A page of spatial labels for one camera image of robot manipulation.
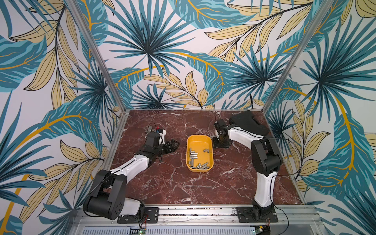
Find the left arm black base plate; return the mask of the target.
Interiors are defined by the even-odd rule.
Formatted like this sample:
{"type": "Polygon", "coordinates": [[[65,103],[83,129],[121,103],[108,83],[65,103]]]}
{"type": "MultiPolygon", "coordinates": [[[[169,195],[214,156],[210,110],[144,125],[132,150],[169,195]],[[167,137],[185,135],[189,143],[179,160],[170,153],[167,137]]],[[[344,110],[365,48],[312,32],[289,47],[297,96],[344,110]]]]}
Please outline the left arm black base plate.
{"type": "Polygon", "coordinates": [[[158,207],[141,207],[136,215],[120,215],[118,224],[156,224],[159,218],[158,207]]]}

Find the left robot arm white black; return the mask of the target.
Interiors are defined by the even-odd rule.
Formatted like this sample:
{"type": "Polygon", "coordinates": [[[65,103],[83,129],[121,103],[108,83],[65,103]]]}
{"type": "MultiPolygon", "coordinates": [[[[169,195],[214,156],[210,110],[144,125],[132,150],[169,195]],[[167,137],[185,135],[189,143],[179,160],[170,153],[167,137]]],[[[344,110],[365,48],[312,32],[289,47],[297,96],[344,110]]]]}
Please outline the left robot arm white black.
{"type": "Polygon", "coordinates": [[[140,200],[126,197],[128,183],[145,171],[163,155],[176,152],[180,143],[174,139],[165,140],[165,131],[152,131],[134,156],[126,163],[112,170],[100,170],[83,204],[83,212],[89,217],[103,217],[116,220],[145,220],[145,206],[140,200]]]}

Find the yellow plastic storage tray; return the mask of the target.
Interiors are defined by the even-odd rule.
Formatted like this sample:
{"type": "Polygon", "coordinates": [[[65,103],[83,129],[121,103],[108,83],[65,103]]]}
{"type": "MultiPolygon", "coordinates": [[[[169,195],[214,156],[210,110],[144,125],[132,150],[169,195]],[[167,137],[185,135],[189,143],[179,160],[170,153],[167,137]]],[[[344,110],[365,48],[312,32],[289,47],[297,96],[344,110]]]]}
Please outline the yellow plastic storage tray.
{"type": "Polygon", "coordinates": [[[191,135],[187,139],[186,164],[192,172],[208,172],[214,166],[212,139],[207,135],[191,135]]]}

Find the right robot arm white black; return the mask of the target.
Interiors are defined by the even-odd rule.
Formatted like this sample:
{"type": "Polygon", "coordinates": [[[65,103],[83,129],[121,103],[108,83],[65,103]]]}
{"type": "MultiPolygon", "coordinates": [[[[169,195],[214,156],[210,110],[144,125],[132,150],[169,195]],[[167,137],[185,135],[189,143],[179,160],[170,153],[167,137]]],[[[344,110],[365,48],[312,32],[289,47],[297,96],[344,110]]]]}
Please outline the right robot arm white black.
{"type": "Polygon", "coordinates": [[[276,141],[267,127],[256,120],[232,117],[229,124],[220,119],[215,121],[216,136],[212,138],[214,148],[229,148],[233,142],[251,150],[252,165],[257,172],[257,189],[250,209],[238,209],[238,215],[254,221],[270,219],[277,222],[274,215],[275,179],[283,163],[276,141]]]}

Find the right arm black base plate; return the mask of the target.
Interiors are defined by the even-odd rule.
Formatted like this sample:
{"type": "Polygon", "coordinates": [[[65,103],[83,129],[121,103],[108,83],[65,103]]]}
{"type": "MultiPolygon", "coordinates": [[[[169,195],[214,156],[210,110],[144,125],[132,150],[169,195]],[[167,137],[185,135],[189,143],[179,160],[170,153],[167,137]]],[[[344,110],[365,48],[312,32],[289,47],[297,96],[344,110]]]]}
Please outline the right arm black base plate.
{"type": "Polygon", "coordinates": [[[277,214],[273,207],[236,207],[239,223],[275,223],[278,222],[277,214]]]}

